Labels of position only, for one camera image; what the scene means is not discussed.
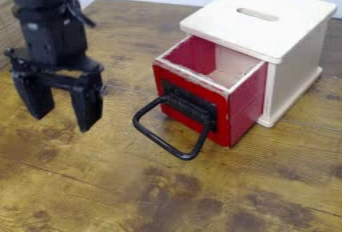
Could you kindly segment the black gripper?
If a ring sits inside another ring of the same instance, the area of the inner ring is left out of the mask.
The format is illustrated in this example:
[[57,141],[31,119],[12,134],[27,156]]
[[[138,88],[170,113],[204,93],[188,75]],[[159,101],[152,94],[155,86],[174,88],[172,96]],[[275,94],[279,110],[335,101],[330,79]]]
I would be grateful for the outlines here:
[[103,115],[103,66],[87,56],[84,25],[95,23],[77,8],[12,10],[20,22],[24,48],[8,49],[12,79],[29,114],[41,119],[53,109],[51,87],[71,90],[79,129],[85,133]]

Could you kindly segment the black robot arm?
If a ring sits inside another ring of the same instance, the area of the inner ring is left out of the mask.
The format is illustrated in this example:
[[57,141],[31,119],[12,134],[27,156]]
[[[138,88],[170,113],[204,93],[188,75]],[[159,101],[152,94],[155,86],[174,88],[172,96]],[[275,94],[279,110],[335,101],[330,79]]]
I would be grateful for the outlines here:
[[11,75],[31,115],[53,109],[52,90],[69,92],[79,128],[88,131],[103,114],[103,65],[87,56],[85,29],[96,23],[79,0],[13,0],[25,46],[9,48]]

